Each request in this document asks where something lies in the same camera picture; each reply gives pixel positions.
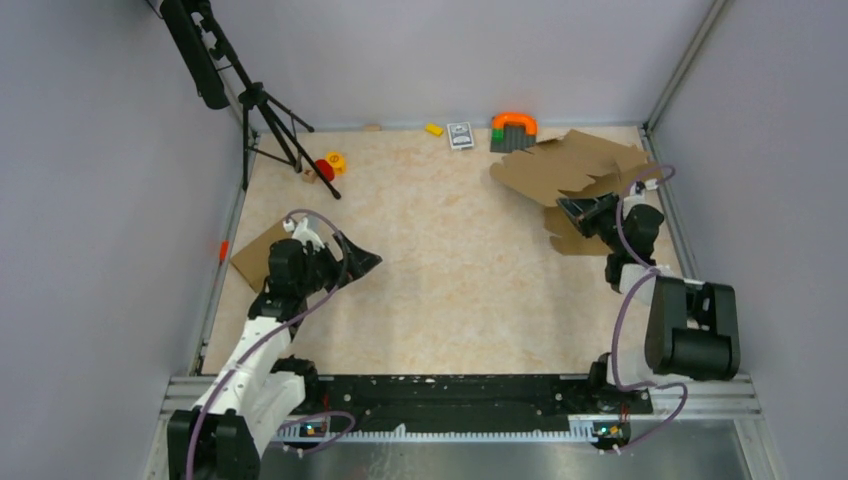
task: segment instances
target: small wooden piece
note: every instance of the small wooden piece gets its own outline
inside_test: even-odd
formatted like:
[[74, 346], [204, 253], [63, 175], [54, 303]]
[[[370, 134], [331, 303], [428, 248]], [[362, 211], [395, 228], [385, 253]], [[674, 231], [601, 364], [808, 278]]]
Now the small wooden piece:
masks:
[[318, 174], [314, 170], [304, 170], [300, 174], [300, 179], [306, 183], [315, 183], [315, 180], [318, 180]]

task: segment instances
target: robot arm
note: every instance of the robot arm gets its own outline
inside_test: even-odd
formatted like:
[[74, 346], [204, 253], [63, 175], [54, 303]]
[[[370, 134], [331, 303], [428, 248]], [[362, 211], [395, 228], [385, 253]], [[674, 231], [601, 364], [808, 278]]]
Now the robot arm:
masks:
[[[193, 476], [197, 480], [258, 478], [260, 458], [277, 428], [307, 397], [304, 369], [291, 361], [279, 360], [297, 327], [278, 331], [281, 324], [306, 311], [309, 295], [322, 289], [342, 288], [382, 261], [351, 243], [341, 232], [333, 237], [346, 262], [336, 260], [315, 232], [314, 223], [314, 218], [306, 217], [284, 224], [292, 238], [271, 246], [270, 275], [250, 306], [244, 331], [226, 365], [191, 410], [178, 410], [169, 420], [170, 478], [185, 478], [189, 442], [200, 410], [227, 377], [201, 425], [194, 455]], [[257, 344], [269, 335], [264, 343]], [[311, 365], [308, 361], [297, 362]]]
[[[622, 378], [626, 384], [674, 380], [730, 380], [739, 369], [736, 296], [732, 287], [676, 278], [668, 266], [651, 258], [663, 214], [645, 202], [644, 192], [656, 183], [637, 183], [622, 201], [622, 232], [633, 251], [659, 275], [636, 291], [635, 298], [651, 307], [643, 354], [625, 352]], [[605, 277], [616, 292], [629, 292], [653, 275], [627, 251], [616, 226], [618, 195], [557, 201], [585, 237], [598, 235], [610, 247]], [[610, 372], [608, 383], [613, 383]]]

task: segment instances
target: metal plate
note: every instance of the metal plate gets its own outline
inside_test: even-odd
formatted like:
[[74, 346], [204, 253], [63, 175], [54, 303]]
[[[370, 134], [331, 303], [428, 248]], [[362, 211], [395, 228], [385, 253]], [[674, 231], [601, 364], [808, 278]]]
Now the metal plate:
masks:
[[[304, 436], [303, 430], [291, 427], [274, 437], [276, 443], [305, 443], [315, 444], [323, 441], [321, 437]], [[407, 432], [406, 425], [401, 424], [392, 432], [351, 432], [339, 439], [339, 443], [594, 443], [594, 423], [577, 421], [569, 423], [568, 431], [560, 432], [450, 432], [450, 433], [415, 433]]]
[[[639, 433], [651, 423], [634, 424]], [[549, 443], [342, 443], [304, 457], [268, 448], [260, 479], [468, 480], [652, 478], [747, 480], [731, 421], [672, 424], [622, 456]]]

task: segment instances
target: cardboard piece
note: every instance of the cardboard piece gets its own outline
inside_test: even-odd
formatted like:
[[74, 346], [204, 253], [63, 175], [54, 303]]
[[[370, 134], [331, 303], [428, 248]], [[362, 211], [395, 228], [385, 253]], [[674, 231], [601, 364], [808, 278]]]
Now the cardboard piece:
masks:
[[291, 234], [283, 229], [283, 221], [280, 220], [230, 258], [230, 263], [247, 280], [254, 292], [262, 291], [265, 277], [269, 274], [268, 256], [271, 253], [271, 245], [284, 238], [291, 238]]
[[[554, 250], [563, 255], [606, 255], [596, 237], [584, 238], [556, 205], [563, 196], [597, 197], [621, 192], [641, 172], [653, 167], [648, 154], [577, 130], [505, 155], [489, 168], [498, 182], [544, 206], [545, 229]], [[660, 172], [648, 178], [659, 178]]]

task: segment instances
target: orange magnet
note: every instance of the orange magnet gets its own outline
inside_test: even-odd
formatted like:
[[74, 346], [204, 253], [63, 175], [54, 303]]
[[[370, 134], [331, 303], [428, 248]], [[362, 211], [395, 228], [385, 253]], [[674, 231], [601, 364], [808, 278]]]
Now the orange magnet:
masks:
[[501, 113], [492, 120], [492, 128], [503, 130], [504, 125], [522, 125], [526, 135], [536, 135], [539, 127], [530, 115], [516, 112]]

